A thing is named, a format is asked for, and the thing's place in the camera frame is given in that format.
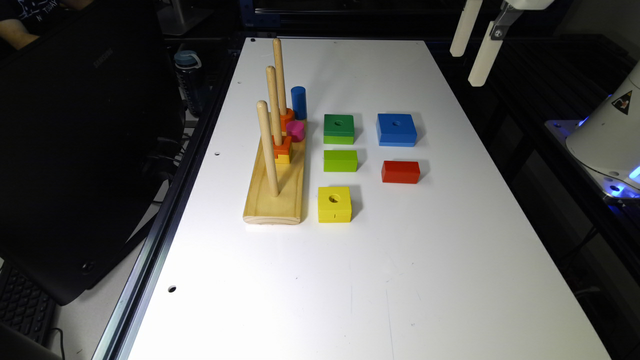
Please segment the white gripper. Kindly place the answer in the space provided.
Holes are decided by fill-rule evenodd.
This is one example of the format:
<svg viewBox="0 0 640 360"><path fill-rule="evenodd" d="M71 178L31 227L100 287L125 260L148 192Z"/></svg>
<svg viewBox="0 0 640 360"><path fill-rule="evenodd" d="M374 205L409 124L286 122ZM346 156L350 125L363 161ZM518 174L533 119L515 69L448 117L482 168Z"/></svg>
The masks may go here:
<svg viewBox="0 0 640 360"><path fill-rule="evenodd" d="M504 0L498 17L487 27L476 59L469 73L468 82L473 87L482 87L500 51L509 28L524 11L541 11L554 0ZM467 0L461 12L449 49L453 57L462 57L466 51L483 0Z"/></svg>

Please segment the person forearm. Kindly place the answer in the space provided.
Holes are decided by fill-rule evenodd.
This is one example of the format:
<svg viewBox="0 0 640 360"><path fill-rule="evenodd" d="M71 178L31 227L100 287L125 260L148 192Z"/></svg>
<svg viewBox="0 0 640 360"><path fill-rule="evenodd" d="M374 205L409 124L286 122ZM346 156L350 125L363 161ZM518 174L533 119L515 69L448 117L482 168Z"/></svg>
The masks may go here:
<svg viewBox="0 0 640 360"><path fill-rule="evenodd" d="M39 39L38 35L31 34L23 23L17 19L1 20L0 35L4 41L16 50L21 50Z"/></svg>

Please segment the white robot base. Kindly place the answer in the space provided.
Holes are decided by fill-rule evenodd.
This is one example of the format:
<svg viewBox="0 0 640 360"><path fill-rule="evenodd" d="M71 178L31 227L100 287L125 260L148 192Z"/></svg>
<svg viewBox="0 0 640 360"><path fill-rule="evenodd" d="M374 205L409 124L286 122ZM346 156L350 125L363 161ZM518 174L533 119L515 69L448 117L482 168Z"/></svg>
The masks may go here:
<svg viewBox="0 0 640 360"><path fill-rule="evenodd" d="M565 144L612 198L639 197L639 68L582 120Z"/></svg>

